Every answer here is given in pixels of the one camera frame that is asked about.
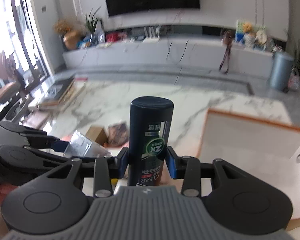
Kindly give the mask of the silver metal box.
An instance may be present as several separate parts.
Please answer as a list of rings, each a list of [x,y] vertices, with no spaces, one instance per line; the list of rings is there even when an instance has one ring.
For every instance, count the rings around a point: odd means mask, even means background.
[[[79,131],[75,131],[63,154],[67,158],[111,157],[111,153],[100,144],[90,140]]]

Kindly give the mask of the dark shampoo bottle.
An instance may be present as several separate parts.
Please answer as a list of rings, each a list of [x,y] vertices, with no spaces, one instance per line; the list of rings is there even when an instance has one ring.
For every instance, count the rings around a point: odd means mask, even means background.
[[[141,96],[130,104],[129,186],[160,185],[174,104],[156,96]]]

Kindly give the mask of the brown cardboard box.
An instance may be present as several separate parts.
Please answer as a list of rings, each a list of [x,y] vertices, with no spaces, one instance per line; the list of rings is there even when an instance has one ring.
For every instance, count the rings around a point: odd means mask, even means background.
[[[108,143],[108,136],[106,134],[106,131],[104,127],[101,126],[90,126],[85,136],[101,146]]]

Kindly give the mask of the dark patterned box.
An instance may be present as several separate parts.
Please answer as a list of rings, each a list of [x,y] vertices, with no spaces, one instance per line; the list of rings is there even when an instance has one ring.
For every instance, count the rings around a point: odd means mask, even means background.
[[[119,147],[129,141],[129,130],[126,122],[110,125],[108,127],[109,147]]]

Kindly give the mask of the stack of books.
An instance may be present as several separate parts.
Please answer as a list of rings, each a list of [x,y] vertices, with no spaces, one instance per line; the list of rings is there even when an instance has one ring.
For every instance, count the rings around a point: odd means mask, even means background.
[[[84,81],[77,81],[74,76],[58,80],[35,104],[39,111],[63,112],[85,88]]]

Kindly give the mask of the white storage box orange rim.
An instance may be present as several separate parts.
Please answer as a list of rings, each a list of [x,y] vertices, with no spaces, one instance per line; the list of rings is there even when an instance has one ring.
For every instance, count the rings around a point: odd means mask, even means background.
[[[283,191],[293,204],[288,230],[300,227],[300,127],[209,109],[198,157],[224,159]]]

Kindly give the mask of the white marble tv cabinet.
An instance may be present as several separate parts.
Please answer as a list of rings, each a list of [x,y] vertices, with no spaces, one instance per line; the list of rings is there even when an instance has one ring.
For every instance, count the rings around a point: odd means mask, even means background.
[[[218,70],[226,46],[207,38],[161,38],[157,42],[114,42],[63,53],[68,68],[112,65],[179,66]],[[234,44],[224,63],[231,73],[267,79],[272,53]]]

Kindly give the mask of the golden vase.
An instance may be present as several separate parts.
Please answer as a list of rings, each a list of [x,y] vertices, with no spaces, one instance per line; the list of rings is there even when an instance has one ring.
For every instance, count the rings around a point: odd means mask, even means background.
[[[82,34],[79,30],[71,30],[63,36],[63,42],[67,50],[76,50],[77,43],[81,40]]]

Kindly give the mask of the white wifi router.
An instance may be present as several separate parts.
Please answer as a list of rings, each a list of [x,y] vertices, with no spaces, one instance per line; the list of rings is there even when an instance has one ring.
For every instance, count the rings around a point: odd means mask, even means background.
[[[145,33],[145,38],[143,43],[156,43],[160,40],[160,25],[155,29],[152,25],[148,28],[144,27],[143,31]]]

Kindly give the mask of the pink handbag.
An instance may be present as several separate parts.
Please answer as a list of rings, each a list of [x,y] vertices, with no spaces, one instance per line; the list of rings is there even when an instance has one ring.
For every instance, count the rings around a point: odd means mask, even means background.
[[[293,68],[290,74],[290,78],[288,80],[288,89],[297,91],[299,90],[299,86],[300,86],[299,72],[296,68]]]

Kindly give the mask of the blue-grey trash bin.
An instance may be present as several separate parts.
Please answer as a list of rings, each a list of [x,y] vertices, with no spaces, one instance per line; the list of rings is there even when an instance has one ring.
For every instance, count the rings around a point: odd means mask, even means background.
[[[273,89],[284,91],[292,70],[294,58],[285,51],[276,51],[273,57],[269,86]]]

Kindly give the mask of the green potted plant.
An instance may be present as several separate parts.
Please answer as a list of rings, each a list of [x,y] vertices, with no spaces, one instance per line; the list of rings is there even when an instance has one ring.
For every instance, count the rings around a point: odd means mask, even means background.
[[[95,11],[93,9],[89,12],[89,14],[85,15],[85,27],[89,31],[91,35],[94,35],[97,23],[99,18],[97,16],[98,11],[101,7],[98,7]]]

